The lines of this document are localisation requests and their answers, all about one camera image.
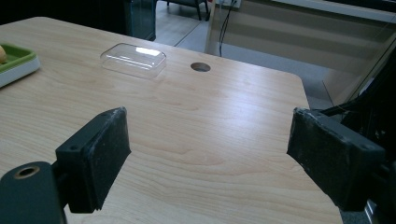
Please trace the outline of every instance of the black foam block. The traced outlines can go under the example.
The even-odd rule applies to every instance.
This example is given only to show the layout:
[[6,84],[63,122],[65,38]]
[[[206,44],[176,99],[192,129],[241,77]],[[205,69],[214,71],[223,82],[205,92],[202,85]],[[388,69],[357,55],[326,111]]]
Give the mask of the black foam block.
[[102,208],[130,152],[124,107],[96,116],[56,149],[54,166],[67,180],[61,193],[71,212]]
[[384,148],[317,111],[295,108],[288,154],[345,211],[364,208]]

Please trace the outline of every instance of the transparent plastic box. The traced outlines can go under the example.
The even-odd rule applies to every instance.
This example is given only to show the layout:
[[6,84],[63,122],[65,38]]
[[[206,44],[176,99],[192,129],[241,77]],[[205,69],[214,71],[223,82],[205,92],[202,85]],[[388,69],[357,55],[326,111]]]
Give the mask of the transparent plastic box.
[[128,44],[118,44],[100,58],[105,69],[147,79],[158,76],[166,64],[164,53]]

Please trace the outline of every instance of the chair leg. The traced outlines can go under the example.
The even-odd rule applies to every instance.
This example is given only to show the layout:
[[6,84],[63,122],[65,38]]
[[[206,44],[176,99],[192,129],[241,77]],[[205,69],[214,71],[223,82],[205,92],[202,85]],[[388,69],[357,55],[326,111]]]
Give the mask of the chair leg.
[[198,19],[199,20],[201,20],[202,18],[201,18],[201,10],[199,9],[199,2],[198,2],[198,0],[195,0],[195,6],[196,6],[196,8],[197,8],[197,12],[198,12]]
[[207,1],[205,0],[205,8],[206,8],[206,15],[209,13],[209,10],[207,9]]
[[199,9],[199,5],[197,6],[197,12],[198,12],[198,19],[201,20],[201,10]]

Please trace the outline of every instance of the chair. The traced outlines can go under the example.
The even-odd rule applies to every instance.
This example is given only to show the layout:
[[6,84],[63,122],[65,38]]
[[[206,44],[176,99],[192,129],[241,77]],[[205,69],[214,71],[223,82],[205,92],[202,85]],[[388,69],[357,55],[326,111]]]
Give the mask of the chair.
[[183,5],[186,7],[195,7],[198,12],[198,19],[201,20],[201,10],[199,9],[199,5],[201,3],[205,3],[205,8],[206,8],[206,14],[208,14],[208,9],[207,9],[207,0],[163,0],[167,2],[167,5],[169,6],[169,3],[175,3],[179,5]]

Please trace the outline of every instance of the wood grain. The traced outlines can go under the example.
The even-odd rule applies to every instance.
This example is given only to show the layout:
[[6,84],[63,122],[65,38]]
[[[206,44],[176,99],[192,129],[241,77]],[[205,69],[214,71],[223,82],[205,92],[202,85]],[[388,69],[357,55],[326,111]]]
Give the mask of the wood grain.
[[[69,223],[341,223],[338,209],[286,154],[292,74],[46,18],[0,26],[41,68],[0,89],[0,175],[54,150],[102,111],[128,110],[132,154],[103,209]],[[101,67],[118,43],[157,49],[152,80]],[[206,73],[191,63],[207,63]]]

